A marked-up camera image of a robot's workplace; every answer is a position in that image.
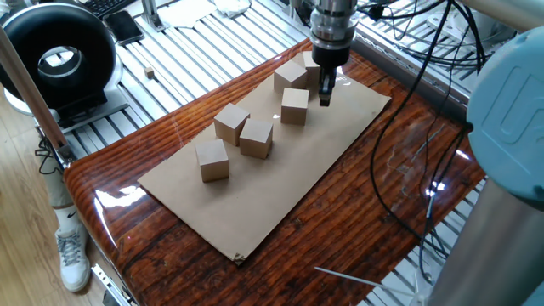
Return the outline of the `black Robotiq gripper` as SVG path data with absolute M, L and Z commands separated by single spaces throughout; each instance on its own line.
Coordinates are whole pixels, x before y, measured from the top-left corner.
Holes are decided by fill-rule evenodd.
M 313 61 L 321 67 L 319 97 L 320 106 L 328 106 L 331 102 L 332 91 L 335 87 L 336 68 L 349 60 L 350 46 L 340 49 L 326 49 L 314 44 L 312 49 Z

